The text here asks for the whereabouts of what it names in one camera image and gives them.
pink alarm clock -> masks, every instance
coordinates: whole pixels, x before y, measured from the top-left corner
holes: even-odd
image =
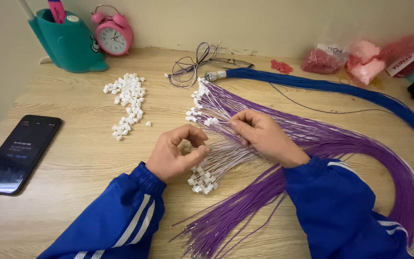
[[[117,13],[111,16],[98,12],[97,9],[101,6],[111,7]],[[109,5],[98,5],[91,14],[92,22],[98,24],[95,30],[95,39],[97,39],[102,50],[115,56],[126,53],[133,42],[133,31],[127,19],[124,18],[124,14],[119,13],[114,6]]]

wood grain surface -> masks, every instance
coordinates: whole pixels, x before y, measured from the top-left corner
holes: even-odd
[[[46,249],[68,225],[122,172],[129,173],[140,161],[150,156],[158,136],[184,124],[185,111],[192,107],[192,91],[169,84],[164,73],[170,73],[173,62],[183,51],[133,49],[128,57],[107,58],[110,69],[102,73],[72,74],[53,64],[41,65],[28,81],[0,124],[0,145],[16,123],[26,114],[60,117],[64,124],[39,163],[25,190],[15,197],[0,196],[0,259],[35,258]],[[233,56],[254,63],[256,69],[272,71],[274,57]],[[302,72],[300,60],[288,62],[296,76],[347,82],[340,75],[323,76]],[[218,71],[213,65],[199,69]],[[106,83],[125,73],[138,73],[147,81],[144,118],[132,127],[129,136],[116,141],[111,127],[126,114],[114,105],[114,95],[104,94]],[[414,169],[414,131],[394,115],[381,111],[354,114],[328,114],[303,108],[265,82],[222,79],[216,84],[253,102],[283,112],[318,119],[370,136],[404,158]],[[380,75],[370,87],[399,98],[414,110],[405,80]],[[368,101],[345,94],[279,87],[288,97],[306,106],[325,111],[350,112],[381,108]],[[145,127],[152,121],[152,127]],[[394,185],[388,172],[375,159],[354,155],[347,161],[371,186],[377,200],[375,208],[388,214],[394,202]],[[167,228],[194,213],[243,189],[270,163],[256,159],[233,168],[209,195],[194,194],[181,177],[164,192],[166,214],[155,234],[150,258],[179,258],[185,239],[164,245],[183,226]],[[262,208],[245,229],[246,233],[261,226],[274,205]],[[305,234],[298,224],[295,208],[289,198],[277,209],[270,222],[245,239],[226,258],[310,258]]]

right hand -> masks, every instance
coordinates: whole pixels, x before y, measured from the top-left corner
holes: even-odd
[[[244,110],[230,119],[230,125],[242,145],[253,146],[264,158],[285,168],[303,165],[310,160],[270,115]]]

cardboard box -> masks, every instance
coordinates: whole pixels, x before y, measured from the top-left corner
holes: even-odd
[[[392,63],[386,71],[391,77],[406,77],[414,71],[414,52]]]

hand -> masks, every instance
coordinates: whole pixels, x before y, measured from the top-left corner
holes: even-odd
[[[189,140],[192,146],[198,149],[185,156],[181,155],[177,146],[183,139]],[[170,178],[182,174],[204,160],[212,150],[205,146],[206,140],[208,137],[204,131],[191,124],[162,133],[146,163],[146,168],[167,183]]]
[[[244,110],[230,119],[231,128],[245,147],[253,146],[260,154],[285,168],[306,164],[310,158],[267,114]]]

